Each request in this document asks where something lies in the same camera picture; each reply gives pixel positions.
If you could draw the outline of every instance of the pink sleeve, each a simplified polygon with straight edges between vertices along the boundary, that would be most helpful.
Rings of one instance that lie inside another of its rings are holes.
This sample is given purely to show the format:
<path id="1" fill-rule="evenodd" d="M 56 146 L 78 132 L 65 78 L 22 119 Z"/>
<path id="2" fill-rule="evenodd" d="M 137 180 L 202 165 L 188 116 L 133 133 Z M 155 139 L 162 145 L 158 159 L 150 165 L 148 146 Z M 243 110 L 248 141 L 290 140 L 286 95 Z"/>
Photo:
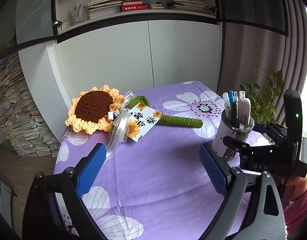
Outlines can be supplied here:
<path id="1" fill-rule="evenodd" d="M 307 190 L 284 209 L 288 235 L 293 234 L 307 215 Z"/>

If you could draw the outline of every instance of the crocheted sunflower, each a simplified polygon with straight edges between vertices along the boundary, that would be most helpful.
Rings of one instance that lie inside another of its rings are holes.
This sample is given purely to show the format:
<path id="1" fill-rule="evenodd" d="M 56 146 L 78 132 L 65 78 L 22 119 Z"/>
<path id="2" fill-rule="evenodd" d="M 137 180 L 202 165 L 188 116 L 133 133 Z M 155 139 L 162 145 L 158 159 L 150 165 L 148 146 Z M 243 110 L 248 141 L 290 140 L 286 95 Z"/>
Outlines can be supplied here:
<path id="1" fill-rule="evenodd" d="M 108 111 L 119 109 L 114 103 L 119 96 L 119 90 L 110 89 L 104 85 L 101 89 L 93 87 L 90 91 L 81 92 L 78 98 L 71 100 L 72 106 L 68 111 L 67 126 L 72 126 L 75 132 L 85 130 L 92 134 L 96 130 L 109 131 L 112 121 L 108 121 Z M 122 103 L 124 96 L 120 95 L 118 101 Z"/>

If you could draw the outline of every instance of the gift card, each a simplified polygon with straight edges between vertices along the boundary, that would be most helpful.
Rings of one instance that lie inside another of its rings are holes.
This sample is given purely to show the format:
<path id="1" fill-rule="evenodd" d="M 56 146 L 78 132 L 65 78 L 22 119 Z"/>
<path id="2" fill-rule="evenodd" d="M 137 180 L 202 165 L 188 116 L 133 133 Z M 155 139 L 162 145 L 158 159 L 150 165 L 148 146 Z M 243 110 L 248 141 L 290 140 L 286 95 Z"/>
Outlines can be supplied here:
<path id="1" fill-rule="evenodd" d="M 129 120 L 128 137 L 135 142 L 139 142 L 139 140 L 143 138 L 163 116 L 163 113 L 141 103 L 135 105 L 129 112 L 131 116 Z"/>

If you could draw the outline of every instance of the metal screw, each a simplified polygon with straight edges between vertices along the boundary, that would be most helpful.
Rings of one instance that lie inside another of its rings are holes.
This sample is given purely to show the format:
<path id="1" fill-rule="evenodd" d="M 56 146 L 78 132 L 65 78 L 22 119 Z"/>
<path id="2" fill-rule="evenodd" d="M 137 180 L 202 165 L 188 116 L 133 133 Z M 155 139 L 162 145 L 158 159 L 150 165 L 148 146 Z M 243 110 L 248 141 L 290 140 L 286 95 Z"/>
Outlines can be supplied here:
<path id="1" fill-rule="evenodd" d="M 235 173 L 237 173 L 237 174 L 240 173 L 240 170 L 239 170 L 237 167 L 233 167 L 232 170 L 233 170 Z"/>
<path id="2" fill-rule="evenodd" d="M 264 171 L 263 173 L 266 175 L 267 178 L 270 178 L 270 173 L 269 172 Z"/>
<path id="3" fill-rule="evenodd" d="M 40 179 L 44 173 L 42 171 L 36 173 L 36 178 Z"/>
<path id="4" fill-rule="evenodd" d="M 68 174 L 73 173 L 73 171 L 74 171 L 73 167 L 68 167 L 68 168 L 65 169 L 65 172 L 68 173 Z"/>

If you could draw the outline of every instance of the paper cup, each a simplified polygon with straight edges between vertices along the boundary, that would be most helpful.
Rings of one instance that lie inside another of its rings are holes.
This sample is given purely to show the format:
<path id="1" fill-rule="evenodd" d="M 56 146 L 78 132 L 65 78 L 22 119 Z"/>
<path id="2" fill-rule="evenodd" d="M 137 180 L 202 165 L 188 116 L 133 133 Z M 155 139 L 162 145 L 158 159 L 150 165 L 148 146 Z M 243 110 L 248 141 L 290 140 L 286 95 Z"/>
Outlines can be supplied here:
<path id="1" fill-rule="evenodd" d="M 223 138 L 228 135 L 239 141 L 245 142 L 254 125 L 254 120 L 250 117 L 249 127 L 245 129 L 234 128 L 230 124 L 230 121 L 226 118 L 226 113 L 224 110 L 221 114 L 221 122 L 215 135 L 215 139 L 211 143 L 212 149 L 219 157 L 224 158 L 227 162 L 232 160 L 236 156 L 237 152 L 225 146 L 222 141 Z"/>

